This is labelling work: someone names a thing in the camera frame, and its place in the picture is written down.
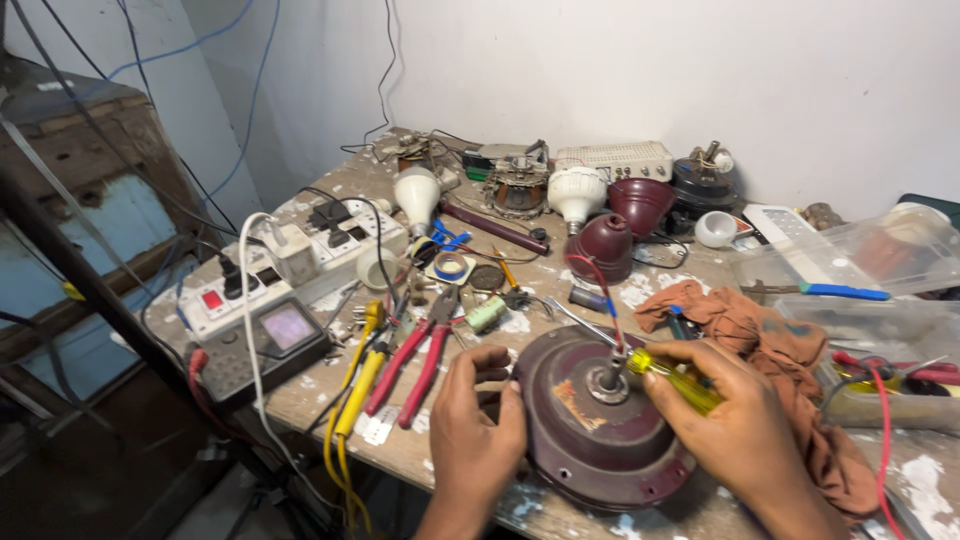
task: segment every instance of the plastic storage box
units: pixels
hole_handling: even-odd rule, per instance
[[[836,349],[854,358],[879,355],[890,361],[952,355],[941,361],[960,364],[960,302],[791,296],[777,300],[774,309],[827,332],[831,347],[814,373],[825,394],[840,382],[830,359]],[[894,428],[960,432],[960,398],[890,394],[889,403]],[[838,426],[879,428],[879,396],[844,388],[830,401],[824,419]]]
[[[893,296],[960,284],[960,233],[916,207],[732,254],[741,285],[797,282],[873,288]]]

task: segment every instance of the multimeter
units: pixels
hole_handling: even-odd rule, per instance
[[[284,384],[333,348],[329,334],[296,298],[256,313],[252,326],[264,392]],[[229,414],[256,399],[250,353],[242,327],[213,341],[204,345],[210,358],[202,373],[204,386],[213,408]]]

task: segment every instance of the small switch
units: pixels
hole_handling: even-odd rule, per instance
[[[217,294],[215,290],[205,292],[202,298],[208,309],[216,309],[224,304],[224,299],[220,298],[220,295]]]

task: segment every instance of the white electronic box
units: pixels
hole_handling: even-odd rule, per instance
[[[623,178],[670,182],[673,177],[673,156],[655,140],[561,148],[556,163],[557,169],[577,165],[597,169],[612,182]]]

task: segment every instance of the white wall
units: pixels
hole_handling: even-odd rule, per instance
[[[197,33],[243,5],[182,1]],[[960,195],[953,2],[394,1],[398,126],[553,149],[659,139],[675,156],[716,138],[750,198],[846,219]],[[204,47],[235,126],[273,19],[273,0],[254,4]],[[248,155],[266,207],[377,125],[385,26],[378,0],[282,3]]]
[[[127,21],[115,0],[48,1],[74,38],[105,73],[134,60]],[[99,77],[39,0],[20,0],[20,4],[58,68]],[[196,40],[180,0],[127,0],[127,4],[137,31],[141,58],[165,53]],[[227,24],[234,16],[217,23],[221,26]],[[12,6],[7,7],[6,45],[11,53],[43,64]],[[199,49],[193,49],[147,63],[144,71],[160,121],[170,140],[200,182],[212,190],[227,177],[240,156],[240,149],[203,54]],[[120,73],[114,81],[145,90],[136,67]],[[238,228],[247,215],[262,209],[244,163],[214,201]],[[226,225],[219,212],[213,207],[209,210],[216,223]]]

